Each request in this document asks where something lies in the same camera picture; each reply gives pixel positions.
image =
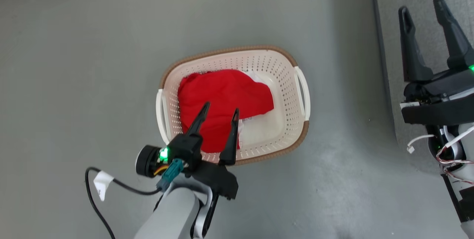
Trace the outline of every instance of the white cable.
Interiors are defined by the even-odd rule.
[[[465,131],[464,133],[454,137],[454,139],[452,141],[450,141],[449,143],[447,143],[444,147],[445,148],[450,148],[452,145],[454,145],[457,141],[461,140],[462,138],[464,138],[466,135],[468,135],[469,133],[471,133],[472,131],[474,131],[474,126],[470,127],[469,129],[467,129],[467,131]]]
[[[474,164],[473,161],[469,161],[469,160],[443,160],[440,158],[440,155],[441,153],[443,153],[443,151],[449,147],[451,147],[452,145],[454,145],[455,143],[457,143],[458,141],[460,141],[462,138],[464,138],[466,135],[468,135],[469,133],[471,133],[472,131],[474,131],[474,126],[470,127],[469,129],[467,129],[467,131],[465,131],[464,133],[460,134],[459,136],[456,136],[453,140],[451,140],[450,142],[446,143],[445,146],[443,146],[439,151],[438,153],[436,154],[436,159],[438,162],[440,162],[441,164],[452,164],[452,163],[467,163],[467,164]],[[459,178],[457,176],[455,176],[454,174],[452,174],[450,171],[447,170],[447,168],[444,168],[443,171],[449,175],[450,177],[452,177],[453,179],[456,179],[456,180],[460,180],[461,182],[464,182],[464,183],[469,183],[471,185],[474,185],[474,182],[471,182],[470,180],[465,180],[465,179],[462,179],[462,178]]]
[[[443,126],[443,131],[445,132],[446,140],[450,142],[449,138],[447,137],[448,131],[447,131],[447,126]]]
[[[429,135],[422,135],[422,136],[418,136],[417,138],[411,140],[409,143],[408,143],[408,147],[407,147],[407,151],[409,153],[413,153],[413,151],[415,151],[415,148],[413,146],[411,146],[413,143],[415,143],[416,141],[420,140],[420,139],[424,139],[424,138],[431,138],[431,137],[435,137],[434,135],[432,134],[429,134]]]

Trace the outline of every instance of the white tape label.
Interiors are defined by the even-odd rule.
[[[97,189],[97,195],[99,195],[101,201],[105,200],[105,191],[107,190],[110,182],[112,182],[113,179],[114,177],[110,176],[104,171],[100,171],[99,173],[97,173],[97,176],[95,176],[94,185]]]
[[[419,102],[400,103],[400,108],[404,109],[406,107],[418,107],[419,105]]]

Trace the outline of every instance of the white plastic basket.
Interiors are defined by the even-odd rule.
[[[303,72],[289,53],[275,46],[246,46],[203,53],[171,65],[156,95],[156,119],[168,144],[182,132],[177,97],[181,80],[195,72],[254,71],[270,88],[274,109],[244,121],[236,164],[257,162],[294,150],[308,132],[310,92]],[[218,162],[220,153],[204,153],[203,160]]]

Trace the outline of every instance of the red and white wire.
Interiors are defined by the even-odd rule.
[[[441,164],[458,164],[458,163],[463,163],[463,164],[474,164],[474,161],[470,161],[470,160],[460,160],[460,159],[457,159],[457,160],[444,160],[442,158],[440,158],[440,155],[447,149],[447,148],[450,148],[452,145],[454,145],[455,143],[457,143],[458,141],[460,141],[462,138],[464,138],[465,136],[467,136],[469,133],[471,133],[472,131],[474,131],[474,126],[470,127],[469,129],[467,129],[467,131],[465,131],[464,133],[460,134],[459,136],[455,137],[453,140],[451,140],[450,142],[448,142],[446,145],[444,145],[439,151],[438,153],[436,154],[436,160],[438,162],[440,162]],[[450,177],[452,177],[453,179],[456,179],[456,180],[460,180],[461,182],[464,182],[464,183],[469,183],[471,185],[474,185],[474,182],[470,181],[470,180],[465,180],[465,179],[462,179],[462,178],[459,178],[457,176],[455,176],[454,174],[452,174],[452,172],[448,171],[447,170],[447,167],[443,168],[443,171],[449,175]]]

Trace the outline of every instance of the red cloth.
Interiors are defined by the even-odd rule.
[[[238,70],[193,73],[181,80],[178,100],[183,132],[188,131],[203,105],[210,102],[206,121],[199,132],[203,136],[201,150],[206,153],[219,153],[224,149],[236,108],[240,119],[265,114],[274,108],[268,86],[254,82]]]

